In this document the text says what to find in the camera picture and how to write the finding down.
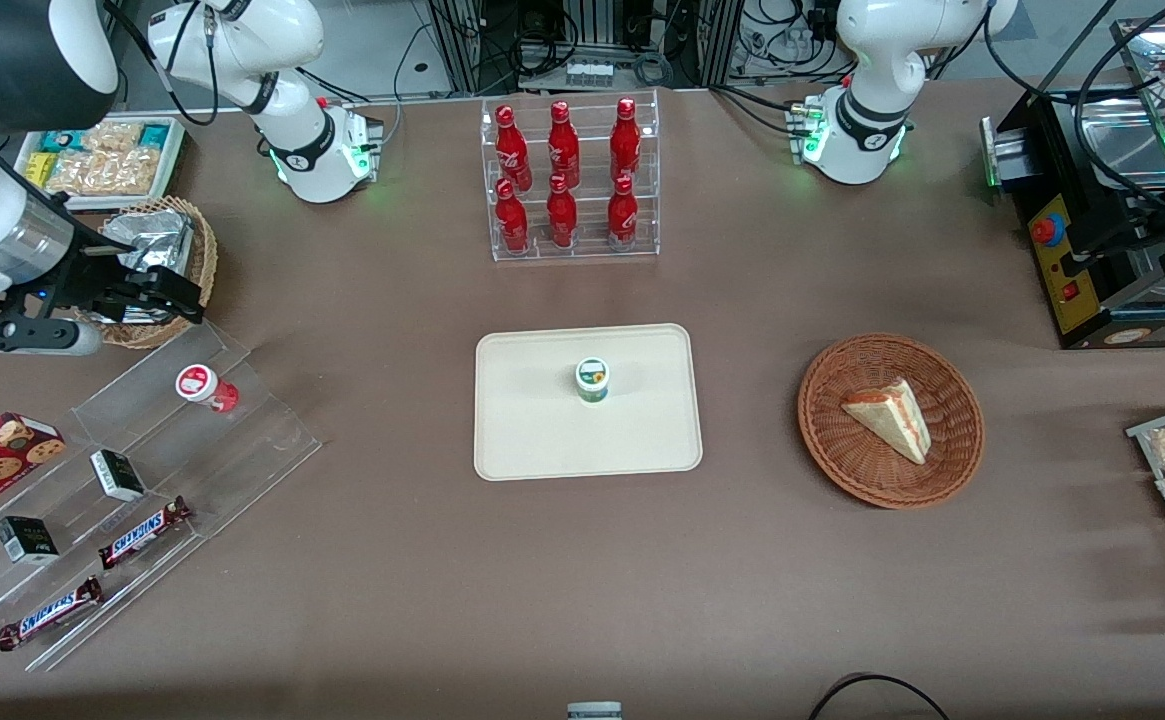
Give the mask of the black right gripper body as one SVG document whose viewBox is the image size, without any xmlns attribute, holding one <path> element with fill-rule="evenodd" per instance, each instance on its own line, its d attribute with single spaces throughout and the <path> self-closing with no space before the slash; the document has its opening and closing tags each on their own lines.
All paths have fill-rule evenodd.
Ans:
<svg viewBox="0 0 1165 720">
<path fill-rule="evenodd" d="M 116 256 L 69 254 L 41 278 L 41 313 L 71 308 L 92 313 L 92 301 L 103 288 L 125 282 L 140 283 L 130 278 L 130 268 L 121 264 Z M 157 308 L 156 302 L 149 301 L 148 308 Z"/>
</svg>

